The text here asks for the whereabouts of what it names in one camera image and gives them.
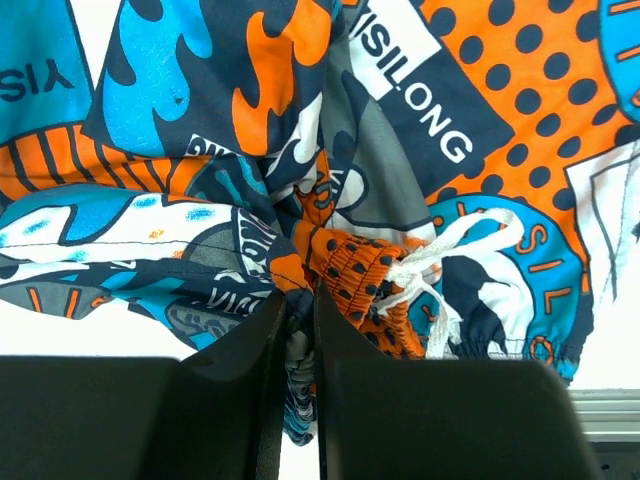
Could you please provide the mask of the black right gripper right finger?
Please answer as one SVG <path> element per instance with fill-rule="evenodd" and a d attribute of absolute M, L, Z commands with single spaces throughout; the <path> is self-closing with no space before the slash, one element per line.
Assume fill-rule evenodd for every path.
<path fill-rule="evenodd" d="M 393 359 L 314 302 L 324 479 L 596 479 L 558 375 L 536 361 Z"/>

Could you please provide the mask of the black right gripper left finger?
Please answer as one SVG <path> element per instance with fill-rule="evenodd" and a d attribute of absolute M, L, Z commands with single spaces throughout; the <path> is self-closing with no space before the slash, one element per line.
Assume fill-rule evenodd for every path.
<path fill-rule="evenodd" d="M 210 346 L 171 358 L 6 357 L 5 479 L 274 479 L 286 305 L 271 294 Z"/>

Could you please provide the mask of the colourful patterned shorts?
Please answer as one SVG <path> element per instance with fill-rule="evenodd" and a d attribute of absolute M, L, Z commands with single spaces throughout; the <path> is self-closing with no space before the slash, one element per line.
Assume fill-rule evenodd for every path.
<path fill-rule="evenodd" d="M 5 1 L 1 302 L 201 350 L 315 281 L 385 354 L 574 381 L 639 238 L 635 1 Z"/>

